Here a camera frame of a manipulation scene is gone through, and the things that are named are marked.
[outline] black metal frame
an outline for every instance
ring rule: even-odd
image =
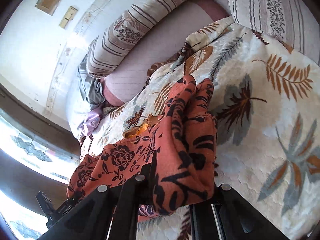
[[[56,211],[40,192],[49,230],[39,240],[106,240],[112,218],[108,240],[135,240],[139,204],[153,203],[150,170],[151,164],[144,165],[123,186],[99,186],[77,205],[75,195]],[[190,216],[193,240],[288,240],[228,184],[215,187],[211,199],[190,205]],[[314,231],[317,239],[319,230]]]

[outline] pillow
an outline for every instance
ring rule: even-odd
[[[147,71],[179,51],[186,37],[228,17],[213,0],[188,0],[159,22],[103,80],[103,96],[113,106],[130,101],[144,87]]]
[[[302,0],[228,0],[234,21],[320,63],[319,24]]]
[[[87,70],[106,77],[161,19],[186,0],[138,0],[89,46]]]

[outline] white wall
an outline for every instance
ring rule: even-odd
[[[88,45],[135,1],[137,0],[95,0],[87,9],[75,26],[74,33],[70,35],[53,74],[46,105],[49,114],[60,115],[61,110],[68,105],[65,93],[70,88],[70,80],[75,76],[74,70],[87,53]],[[66,56],[67,49],[71,51],[69,56]]]
[[[53,16],[37,9],[37,1],[23,0],[0,35],[0,82],[18,100],[44,114],[61,51],[77,22],[95,0],[61,0]],[[62,29],[59,23],[69,6],[78,12]],[[63,106],[49,119],[69,129]]]

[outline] purple fabric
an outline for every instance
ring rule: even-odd
[[[100,122],[100,117],[102,116],[102,108],[98,107],[92,111],[90,111],[86,118],[84,119],[84,123],[80,127],[81,132],[85,136],[89,136],[92,134],[93,130],[98,126]]]

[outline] brown cloth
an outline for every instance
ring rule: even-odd
[[[142,205],[140,215],[169,215],[211,198],[217,140],[216,118],[207,112],[212,93],[209,79],[196,86],[193,76],[183,76],[171,88],[158,124],[106,145],[97,157],[86,155],[70,179],[67,196],[77,192],[83,198],[99,185],[122,185],[156,153],[154,207]]]

